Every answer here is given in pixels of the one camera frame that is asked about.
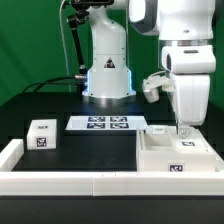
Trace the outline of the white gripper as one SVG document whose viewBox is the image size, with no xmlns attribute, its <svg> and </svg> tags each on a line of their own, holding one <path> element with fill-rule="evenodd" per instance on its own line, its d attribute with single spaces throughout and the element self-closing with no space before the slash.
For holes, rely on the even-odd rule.
<svg viewBox="0 0 224 224">
<path fill-rule="evenodd" d="M 191 133 L 190 126 L 201 125 L 206 117 L 209 74 L 216 69 L 213 47 L 165 46 L 161 51 L 161 63 L 173 81 L 169 96 L 178 123 L 177 135 L 186 138 Z"/>
</svg>

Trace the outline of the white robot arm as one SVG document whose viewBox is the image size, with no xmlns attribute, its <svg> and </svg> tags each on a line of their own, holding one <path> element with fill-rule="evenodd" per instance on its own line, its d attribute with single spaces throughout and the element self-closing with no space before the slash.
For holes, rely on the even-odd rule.
<svg viewBox="0 0 224 224">
<path fill-rule="evenodd" d="M 139 84 L 147 100 L 168 93 L 176 130 L 188 136 L 206 117 L 210 74 L 216 69 L 213 29 L 222 0 L 70 0 L 73 33 L 91 27 L 92 66 L 81 67 L 88 101 L 106 103 L 135 95 L 134 67 L 157 62 L 160 71 Z"/>
</svg>

